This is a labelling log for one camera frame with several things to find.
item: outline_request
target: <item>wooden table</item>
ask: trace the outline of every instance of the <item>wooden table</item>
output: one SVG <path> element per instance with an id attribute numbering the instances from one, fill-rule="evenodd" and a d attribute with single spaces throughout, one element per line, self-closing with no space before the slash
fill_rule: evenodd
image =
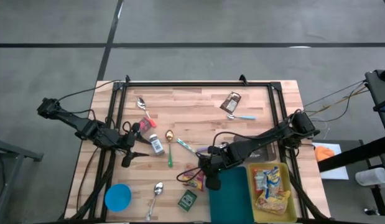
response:
<path id="1" fill-rule="evenodd" d="M 280 81 L 284 92 L 287 113 L 293 113 L 296 109 L 302 108 L 302 100 L 297 82 Z M 108 113 L 109 101 L 111 98 L 112 84 L 103 86 L 95 91 L 91 109 L 96 113 L 98 120 L 104 121 Z M 219 109 L 231 91 L 239 93 L 242 98 L 234 112 L 236 115 L 255 115 L 257 120 L 227 120 L 226 112 Z M 193 148 L 208 146 L 212 143 L 213 137 L 220 131 L 232 131 L 244 135 L 257 135 L 271 129 L 274 124 L 272 120 L 269 95 L 263 87 L 129 87 L 126 93 L 126 104 L 123 110 L 123 122 L 138 122 L 143 116 L 143 110 L 136 105 L 136 97 L 142 97 L 147 104 L 147 110 L 157 123 L 155 133 L 163 143 L 166 154 L 160 157 L 154 155 L 151 146 L 137 142 L 133 150 L 148 153 L 149 157 L 138 157 L 131 162 L 129 168 L 121 167 L 122 156 L 116 157 L 115 171 L 112 184 L 123 183 L 130 186 L 132 190 L 132 202 L 130 206 L 118 213 L 108 211 L 107 221 L 119 222 L 143 222 L 149 205 L 154 197 L 153 188 L 156 183 L 164 183 L 164 191 L 158 196 L 152 222 L 192 222 L 210 221 L 210 206 L 208 189 L 204 192 L 193 190 L 198 199 L 192 209 L 185 213 L 177 206 L 178 200 L 189 187 L 183 186 L 176 181 L 177 174 L 184 171 L 188 162 L 197 164 L 196 155 L 184 149 L 175 141 L 172 143 L 172 158 L 174 166 L 167 166 L 168 146 L 166 144 L 165 132 L 171 129 L 175 138 L 180 138 Z M 277 103 L 279 120 L 282 120 Z M 119 97 L 115 104 L 115 110 L 119 105 Z M 233 136 L 221 135 L 217 142 L 232 142 Z M 87 162 L 91 157 L 95 146 L 89 141 L 84 141 L 81 146 L 80 156 L 73 178 L 72 188 L 65 212 L 65 217 L 71 217 L 76 212 L 77 193 L 81 178 L 86 169 Z M 98 154 L 88 170 L 83 189 L 81 191 L 81 204 L 86 200 L 93 189 Z M 323 190 L 323 185 L 315 160 L 314 151 L 311 146 L 302 146 L 297 157 L 302 185 L 313 203 L 326 216 L 330 216 L 328 204 Z M 298 217 L 300 210 L 297 194 L 295 207 Z M 98 199 L 96 215 L 101 211 L 103 192 Z"/>

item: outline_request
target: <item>green box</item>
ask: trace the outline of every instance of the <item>green box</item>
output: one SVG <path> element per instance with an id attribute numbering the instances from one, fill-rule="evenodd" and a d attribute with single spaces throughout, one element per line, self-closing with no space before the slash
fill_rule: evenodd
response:
<path id="1" fill-rule="evenodd" d="M 179 207 L 182 208 L 184 211 L 188 212 L 197 200 L 197 198 L 197 195 L 192 193 L 192 191 L 187 190 L 182 196 L 182 198 L 179 200 Z"/>

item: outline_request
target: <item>yellow tray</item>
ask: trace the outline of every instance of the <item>yellow tray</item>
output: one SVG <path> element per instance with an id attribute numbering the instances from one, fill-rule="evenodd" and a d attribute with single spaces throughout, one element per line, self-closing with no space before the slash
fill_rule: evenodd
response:
<path id="1" fill-rule="evenodd" d="M 275 166 L 279 168 L 281 174 L 281 182 L 283 190 L 290 190 L 290 196 L 287 200 L 286 211 L 283 215 L 276 215 L 273 213 L 260 210 L 254 204 L 259 197 L 259 194 L 254 190 L 255 180 L 253 169 L 273 169 Z M 252 204 L 254 221 L 257 223 L 267 222 L 296 222 L 297 216 L 293 203 L 292 187 L 290 186 L 289 171 L 286 164 L 283 163 L 253 163 L 248 165 L 248 182 L 250 201 Z"/>

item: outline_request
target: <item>gold spoon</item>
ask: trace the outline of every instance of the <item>gold spoon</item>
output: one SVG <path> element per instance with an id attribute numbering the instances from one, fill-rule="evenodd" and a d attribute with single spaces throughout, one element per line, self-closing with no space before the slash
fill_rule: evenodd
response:
<path id="1" fill-rule="evenodd" d="M 172 150 L 170 148 L 170 142 L 172 141 L 173 137 L 174 137 L 174 134 L 172 130 L 168 130 L 166 132 L 166 138 L 167 138 L 167 141 L 169 142 L 169 160 L 167 161 L 167 165 L 169 165 L 169 167 L 173 167 Z"/>

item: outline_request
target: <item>chip bag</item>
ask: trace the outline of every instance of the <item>chip bag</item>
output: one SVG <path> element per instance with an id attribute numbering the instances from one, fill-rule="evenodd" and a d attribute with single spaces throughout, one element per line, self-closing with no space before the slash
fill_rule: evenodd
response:
<path id="1" fill-rule="evenodd" d="M 285 213 L 287 208 L 287 199 L 290 196 L 290 191 L 278 192 L 276 195 L 266 197 L 266 194 L 261 194 L 256 200 L 257 208 L 266 212 L 271 212 L 277 215 Z"/>
<path id="2" fill-rule="evenodd" d="M 267 175 L 266 198 L 278 194 L 282 190 L 279 168 L 274 167 L 272 170 L 264 171 L 264 174 Z"/>
<path id="3" fill-rule="evenodd" d="M 193 169 L 195 166 L 193 164 L 186 164 L 185 165 L 185 170 L 190 170 L 190 169 Z M 187 172 L 185 173 L 183 176 L 182 176 L 182 179 L 183 180 L 188 180 L 188 179 L 191 179 L 191 177 L 193 177 L 198 171 L 196 170 L 192 170 L 190 172 Z M 193 178 L 192 180 L 186 182 L 186 183 L 183 183 L 183 185 L 186 185 L 186 186 L 191 186 L 191 187 L 194 187 L 200 191 L 203 191 L 203 179 L 204 179 L 204 174 L 203 172 L 200 172 L 195 178 Z"/>
<path id="4" fill-rule="evenodd" d="M 265 170 L 254 169 L 254 185 L 256 186 L 256 192 L 261 193 L 267 189 L 267 175 L 264 173 Z"/>

